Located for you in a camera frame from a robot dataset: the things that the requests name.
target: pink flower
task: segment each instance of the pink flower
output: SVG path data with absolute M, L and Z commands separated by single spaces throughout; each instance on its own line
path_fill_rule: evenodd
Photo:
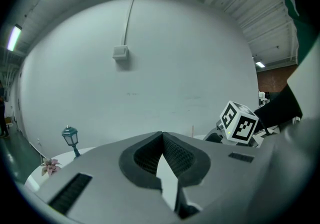
M 57 159 L 43 158 L 43 164 L 41 164 L 41 166 L 44 166 L 44 167 L 41 170 L 41 175 L 43 176 L 46 173 L 48 173 L 49 176 L 51 176 L 53 173 L 59 171 L 61 168 L 56 165 L 61 165 L 61 163 L 59 163 Z

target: curved wall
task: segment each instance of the curved wall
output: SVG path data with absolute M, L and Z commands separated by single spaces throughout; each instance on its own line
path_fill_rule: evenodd
M 20 106 L 28 140 L 45 156 L 153 131 L 209 132 L 229 100 L 258 107 L 249 45 L 228 16 L 197 0 L 135 0 L 130 59 L 115 62 L 131 0 L 80 11 L 46 34 L 26 58 Z

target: brick wall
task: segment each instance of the brick wall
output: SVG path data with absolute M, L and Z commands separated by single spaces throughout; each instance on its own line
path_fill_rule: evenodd
M 296 70 L 297 65 L 280 67 L 258 72 L 258 87 L 260 92 L 281 92 L 287 85 L 287 79 Z

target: black slot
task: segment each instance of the black slot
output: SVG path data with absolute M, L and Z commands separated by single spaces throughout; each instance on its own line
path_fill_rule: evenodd
M 244 161 L 244 162 L 248 162 L 251 163 L 254 160 L 254 156 L 252 155 L 247 155 L 247 154 L 241 154 L 241 153 L 236 153 L 236 152 L 232 152 L 229 155 L 230 158 L 234 158 L 240 161 Z
M 221 135 L 218 135 L 216 132 L 211 133 L 208 138 L 206 138 L 206 141 L 208 142 L 215 142 L 215 143 L 221 143 L 221 140 L 223 137 Z
M 49 203 L 49 205 L 59 213 L 65 215 L 84 191 L 91 179 L 91 176 L 78 173 Z

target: person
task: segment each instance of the person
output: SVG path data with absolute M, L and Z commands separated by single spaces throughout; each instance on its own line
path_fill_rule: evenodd
M 1 135 L 0 138 L 8 138 L 9 133 L 7 130 L 6 120 L 5 120 L 5 88 L 0 81 L 0 127 Z

